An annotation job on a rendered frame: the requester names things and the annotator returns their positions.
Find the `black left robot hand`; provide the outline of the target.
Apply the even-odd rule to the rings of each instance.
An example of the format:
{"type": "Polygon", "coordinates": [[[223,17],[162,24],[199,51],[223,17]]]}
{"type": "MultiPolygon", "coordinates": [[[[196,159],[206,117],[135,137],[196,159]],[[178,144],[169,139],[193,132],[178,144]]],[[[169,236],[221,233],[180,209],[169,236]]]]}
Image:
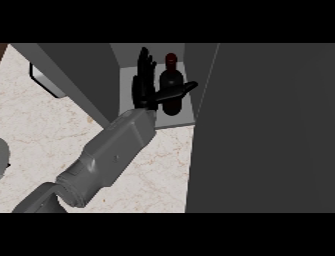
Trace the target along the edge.
{"type": "Polygon", "coordinates": [[[144,108],[146,110],[158,110],[158,105],[169,99],[183,99],[186,94],[197,87],[194,81],[186,82],[177,87],[174,92],[161,91],[155,89],[155,67],[156,62],[152,59],[152,55],[146,48],[140,49],[137,58],[137,73],[132,76],[131,81],[131,99],[135,108],[144,108]]]}

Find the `grey cabinet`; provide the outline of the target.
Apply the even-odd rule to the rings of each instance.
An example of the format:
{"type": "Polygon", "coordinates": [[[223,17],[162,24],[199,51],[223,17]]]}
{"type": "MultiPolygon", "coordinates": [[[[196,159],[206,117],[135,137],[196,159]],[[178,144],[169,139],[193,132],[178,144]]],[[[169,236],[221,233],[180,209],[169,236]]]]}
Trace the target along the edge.
{"type": "Polygon", "coordinates": [[[181,99],[181,110],[177,115],[168,116],[162,107],[158,107],[155,127],[165,129],[193,125],[205,95],[217,46],[217,43],[110,43],[119,65],[119,112],[132,108],[131,79],[135,75],[140,49],[146,48],[156,62],[155,90],[159,90],[159,74],[165,70],[165,55],[168,53],[174,53],[177,56],[177,70],[183,75],[183,80],[197,83],[197,87],[181,99]]]}

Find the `dark red wine bottle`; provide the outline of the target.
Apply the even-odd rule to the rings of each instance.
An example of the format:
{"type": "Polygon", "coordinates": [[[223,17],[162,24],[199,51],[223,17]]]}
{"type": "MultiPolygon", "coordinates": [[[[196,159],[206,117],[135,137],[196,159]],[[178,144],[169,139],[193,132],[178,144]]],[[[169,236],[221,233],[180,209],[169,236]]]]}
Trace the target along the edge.
{"type": "MultiPolygon", "coordinates": [[[[177,56],[174,53],[165,55],[165,70],[159,75],[159,90],[174,92],[183,85],[183,75],[177,70],[177,56]]],[[[175,116],[181,111],[181,99],[169,99],[162,103],[162,111],[168,116],[175,116]]]]}

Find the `narrow dark grey cabinet door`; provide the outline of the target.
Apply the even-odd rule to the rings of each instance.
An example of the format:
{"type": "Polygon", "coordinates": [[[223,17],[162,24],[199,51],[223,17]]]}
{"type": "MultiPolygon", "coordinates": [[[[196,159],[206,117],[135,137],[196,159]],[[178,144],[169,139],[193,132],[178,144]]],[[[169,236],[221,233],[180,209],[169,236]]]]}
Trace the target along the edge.
{"type": "Polygon", "coordinates": [[[106,127],[119,112],[119,66],[107,43],[13,43],[11,47],[106,127]]]}

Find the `large dark grey cabinet door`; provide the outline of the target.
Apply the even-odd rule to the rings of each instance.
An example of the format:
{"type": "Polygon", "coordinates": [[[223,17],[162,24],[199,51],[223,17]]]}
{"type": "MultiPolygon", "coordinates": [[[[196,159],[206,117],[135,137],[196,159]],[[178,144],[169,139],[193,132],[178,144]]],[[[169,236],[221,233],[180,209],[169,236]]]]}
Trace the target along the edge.
{"type": "Polygon", "coordinates": [[[335,44],[220,46],[186,209],[335,212],[335,44]]]}

